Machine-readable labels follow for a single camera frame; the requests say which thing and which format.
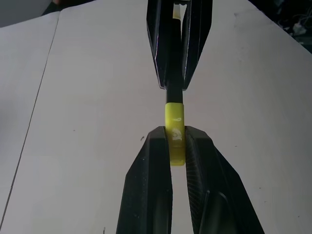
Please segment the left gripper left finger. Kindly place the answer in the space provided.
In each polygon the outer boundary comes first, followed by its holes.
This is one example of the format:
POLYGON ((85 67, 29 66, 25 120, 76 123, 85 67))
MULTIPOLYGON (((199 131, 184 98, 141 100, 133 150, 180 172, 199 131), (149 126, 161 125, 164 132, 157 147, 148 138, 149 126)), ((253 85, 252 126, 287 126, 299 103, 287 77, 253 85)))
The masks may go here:
POLYGON ((128 170, 119 211, 118 234, 169 234, 173 187, 165 128, 146 137, 128 170))

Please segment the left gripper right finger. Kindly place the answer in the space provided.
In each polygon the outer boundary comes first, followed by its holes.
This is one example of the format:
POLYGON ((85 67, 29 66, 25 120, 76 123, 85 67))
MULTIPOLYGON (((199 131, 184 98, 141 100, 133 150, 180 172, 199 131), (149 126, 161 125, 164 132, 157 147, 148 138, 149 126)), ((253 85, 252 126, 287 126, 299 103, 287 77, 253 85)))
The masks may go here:
POLYGON ((240 176, 212 139, 187 126, 186 175, 195 234, 262 234, 240 176))

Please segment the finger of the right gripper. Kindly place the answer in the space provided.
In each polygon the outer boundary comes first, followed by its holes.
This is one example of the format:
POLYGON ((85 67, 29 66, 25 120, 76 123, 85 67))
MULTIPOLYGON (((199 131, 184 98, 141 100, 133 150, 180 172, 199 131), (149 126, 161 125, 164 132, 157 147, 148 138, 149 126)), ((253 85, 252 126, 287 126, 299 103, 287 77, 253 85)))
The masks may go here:
POLYGON ((147 32, 160 88, 166 88, 174 2, 148 0, 147 32))
POLYGON ((183 90, 191 82, 211 28, 211 0, 189 0, 182 22, 183 90))

